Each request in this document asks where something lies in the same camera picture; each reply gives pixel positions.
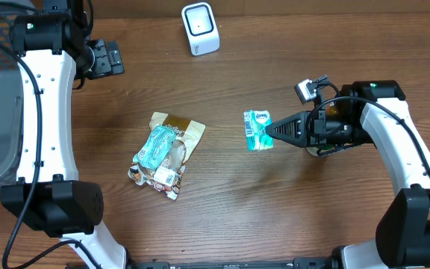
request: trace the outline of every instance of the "teal wrapper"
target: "teal wrapper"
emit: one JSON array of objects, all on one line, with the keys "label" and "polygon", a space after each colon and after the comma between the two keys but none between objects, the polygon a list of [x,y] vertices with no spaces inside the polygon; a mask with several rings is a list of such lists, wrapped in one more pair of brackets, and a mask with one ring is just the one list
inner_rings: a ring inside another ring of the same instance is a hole
[{"label": "teal wrapper", "polygon": [[177,135],[172,129],[165,126],[155,127],[146,144],[132,158],[132,162],[138,162],[143,167],[156,170],[170,151],[176,137]]},{"label": "teal wrapper", "polygon": [[249,151],[259,151],[273,148],[273,138],[266,132],[265,127],[272,123],[268,111],[246,111],[245,120],[246,146]]}]

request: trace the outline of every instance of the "black bracket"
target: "black bracket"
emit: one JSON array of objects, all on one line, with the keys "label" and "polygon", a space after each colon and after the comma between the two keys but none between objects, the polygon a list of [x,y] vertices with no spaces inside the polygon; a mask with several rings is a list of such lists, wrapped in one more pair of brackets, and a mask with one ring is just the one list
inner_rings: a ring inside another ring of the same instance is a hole
[{"label": "black bracket", "polygon": [[91,40],[87,45],[93,50],[95,61],[84,77],[92,80],[124,73],[122,57],[115,41],[106,43],[104,40]]},{"label": "black bracket", "polygon": [[[66,269],[89,269],[88,266],[66,266]],[[170,269],[168,262],[135,262],[128,263],[124,269]]]},{"label": "black bracket", "polygon": [[324,75],[308,83],[307,87],[313,93],[314,90],[322,90],[324,87],[327,86],[327,83],[329,83],[328,76]]},{"label": "black bracket", "polygon": [[328,149],[328,150],[323,150],[323,148],[319,148],[317,150],[317,154],[319,157],[323,157],[323,156],[335,154],[337,152],[342,152],[342,151],[345,151],[347,149],[352,149],[352,148],[360,146],[360,145],[362,145],[362,143],[354,143],[354,144],[349,144],[349,145],[348,144],[334,145],[334,147],[332,149]]},{"label": "black bracket", "polygon": [[293,269],[330,269],[326,265],[326,257],[319,258],[295,258],[293,260]]}]

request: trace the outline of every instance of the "barcode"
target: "barcode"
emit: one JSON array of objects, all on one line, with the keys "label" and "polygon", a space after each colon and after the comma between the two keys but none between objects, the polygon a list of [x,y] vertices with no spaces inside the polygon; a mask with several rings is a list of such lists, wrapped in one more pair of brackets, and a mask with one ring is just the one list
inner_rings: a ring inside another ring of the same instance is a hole
[{"label": "barcode", "polygon": [[171,185],[172,183],[173,183],[173,178],[174,178],[174,174],[172,174],[172,175],[168,175],[167,176],[167,180],[165,181],[165,183],[167,183],[167,184],[169,184],[169,185]]},{"label": "barcode", "polygon": [[253,135],[252,124],[250,123],[249,120],[245,121],[245,135],[246,136]]},{"label": "barcode", "polygon": [[145,155],[146,155],[146,151],[145,151],[145,150],[143,150],[143,149],[141,149],[141,150],[139,151],[139,160],[140,160],[140,161],[142,161],[143,156],[145,156]]}]

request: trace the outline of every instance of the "printed label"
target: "printed label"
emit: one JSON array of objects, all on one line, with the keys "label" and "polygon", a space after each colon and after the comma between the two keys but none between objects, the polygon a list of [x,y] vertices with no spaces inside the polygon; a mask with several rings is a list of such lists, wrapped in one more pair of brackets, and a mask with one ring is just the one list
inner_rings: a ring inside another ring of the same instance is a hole
[{"label": "printed label", "polygon": [[250,113],[243,113],[243,118],[245,120],[245,136],[252,137],[253,136],[253,128],[252,128],[252,115]]},{"label": "printed label", "polygon": [[255,111],[255,120],[259,123],[266,123],[269,119],[268,111]]},{"label": "printed label", "polygon": [[159,167],[155,171],[154,180],[166,186],[172,187],[175,180],[175,171],[165,167]]}]

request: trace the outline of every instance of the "crumpled snack wrapper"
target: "crumpled snack wrapper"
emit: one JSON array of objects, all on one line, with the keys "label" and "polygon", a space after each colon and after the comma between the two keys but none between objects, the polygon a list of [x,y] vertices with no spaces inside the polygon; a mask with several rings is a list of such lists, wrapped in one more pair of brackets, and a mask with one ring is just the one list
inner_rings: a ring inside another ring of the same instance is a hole
[{"label": "crumpled snack wrapper", "polygon": [[128,176],[135,181],[137,185],[144,183],[151,185],[157,191],[164,193],[172,200],[177,199],[181,187],[181,178],[185,172],[185,164],[187,163],[193,150],[202,138],[205,131],[205,125],[193,120],[176,117],[170,114],[155,112],[150,121],[151,132],[158,126],[165,127],[164,129],[171,130],[175,134],[175,140],[168,152],[166,150],[158,151],[159,154],[165,155],[162,162],[156,169],[153,167],[145,167],[140,162],[137,156],[140,157],[141,152],[150,150],[151,141],[147,141],[143,149],[141,149],[133,158],[133,162],[128,171]]}]

